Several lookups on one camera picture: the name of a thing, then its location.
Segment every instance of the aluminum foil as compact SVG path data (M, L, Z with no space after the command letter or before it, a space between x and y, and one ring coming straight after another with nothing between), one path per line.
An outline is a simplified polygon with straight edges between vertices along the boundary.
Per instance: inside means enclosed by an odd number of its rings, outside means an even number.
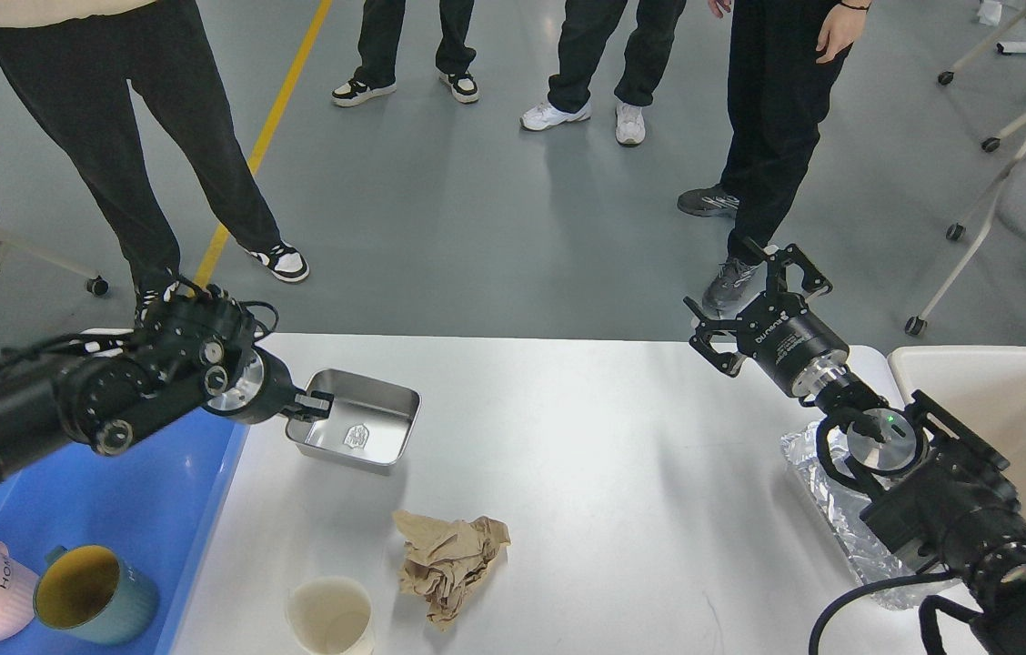
M841 550L845 551L849 569L862 584L875 583L900 576L911 576L913 571L889 552L889 548L868 530L860 518L862 509L870 503L867 495L854 492L832 481L824 472L816 456L816 428L820 422L808 424L803 432L784 435L780 451L788 461L788 471L792 479L799 481L801 491L812 499L813 505L821 511ZM845 435L833 430L829 434L832 460L841 472L846 471L845 456L849 447ZM950 583L919 585L884 589L873 594L873 600L887 610L908 610L920 605L924 598L953 586Z

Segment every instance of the person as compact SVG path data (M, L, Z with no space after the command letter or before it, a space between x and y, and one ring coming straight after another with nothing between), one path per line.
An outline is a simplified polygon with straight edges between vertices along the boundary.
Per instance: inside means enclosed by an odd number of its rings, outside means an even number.
M614 137L623 146L637 146L645 139L642 108L654 103L684 7L686 0L638 0L637 27L626 42L626 69L614 88L618 99ZM541 131L589 119L589 80L625 9L626 0L565 0L557 75L549 78L545 103L521 115L521 127Z
M0 68L116 233L137 322L177 274L181 249L153 196L129 84L181 147L238 244L281 281L307 277L307 262L280 236L238 146L194 0L0 0Z
M480 100L469 66L477 51L464 44L472 22L473 0L441 0L441 44L437 48L439 79L464 105ZM404 26L404 0L366 0L359 29L359 68L343 86L331 91L339 108L354 108L396 90L396 54Z
M716 17L733 0L708 0ZM735 0L727 69L733 141L719 182L679 196L679 210L734 220L727 258L703 294L705 310L741 308L766 247L807 172L829 95L870 0Z

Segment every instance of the crumpled brown paper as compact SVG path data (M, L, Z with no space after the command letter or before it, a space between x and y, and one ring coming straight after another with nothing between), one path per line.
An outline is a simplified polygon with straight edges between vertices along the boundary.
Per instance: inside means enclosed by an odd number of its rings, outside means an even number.
M429 601L429 621L446 630L467 598L488 573L488 564L509 545L509 527L480 516L475 522L393 511L397 530L405 536L400 591Z

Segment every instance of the table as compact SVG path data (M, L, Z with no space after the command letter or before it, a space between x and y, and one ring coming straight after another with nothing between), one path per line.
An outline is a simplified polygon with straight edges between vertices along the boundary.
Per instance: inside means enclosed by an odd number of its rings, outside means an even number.
M295 654L288 589L367 587L376 655L803 652L854 578L788 476L780 436L819 419L753 363L716 373L685 343L275 335L297 385L324 369L421 393L390 476L301 456L251 428L172 647ZM892 401L887 363L851 364ZM512 546L446 633L397 592L394 509L509 524ZM982 652L942 622L947 650ZM870 600L822 652L923 652L916 611Z

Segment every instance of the sneaker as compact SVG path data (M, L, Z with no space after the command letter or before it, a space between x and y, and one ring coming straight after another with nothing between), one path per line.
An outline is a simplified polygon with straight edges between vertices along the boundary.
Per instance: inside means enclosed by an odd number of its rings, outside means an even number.
M170 282L167 286L156 287L156 290L142 290L140 286L133 286L133 294L137 296L137 306L133 310L134 331L139 331L143 324L146 324L146 319L151 314L150 310L153 309L153 304L159 300L167 302L168 299L172 298L172 294L176 290L176 281Z
M331 91L331 101L336 105L342 108L353 108L356 105L362 105L371 99L379 99L381 95L388 95L389 92L396 90L396 83L392 83L390 86L381 86L379 88L372 88L366 84L359 82L358 79L352 77L342 87L336 88Z
M692 189L678 198L678 209L692 216L719 217L735 220L739 198L728 194L720 184L709 189Z
M307 261L302 258L299 251L293 249L290 243L280 241L275 247L259 253L246 251L250 257L256 259L269 272L281 281L297 283L302 282L310 274L307 268Z
M542 103L537 108L531 108L528 112L521 115L521 127L529 131L541 131L542 129L554 127L555 124L579 123L579 121L587 119L589 119L588 100L583 108L571 115L560 111L560 109L553 107L549 103Z
M747 286L757 268L758 264L743 264L738 258L727 258L719 267L719 275L703 292L703 309L714 312L719 318L733 318L742 309Z
M447 84L447 90L451 91L456 101L462 105L471 105L480 100L480 90L477 88L476 80L472 79L471 72L464 71L460 75L442 72L441 82Z
M619 144L627 148L633 148L641 144L646 138L646 123L642 120L642 108L635 108L634 105L618 101L618 108L614 110L618 124L614 127L614 137Z

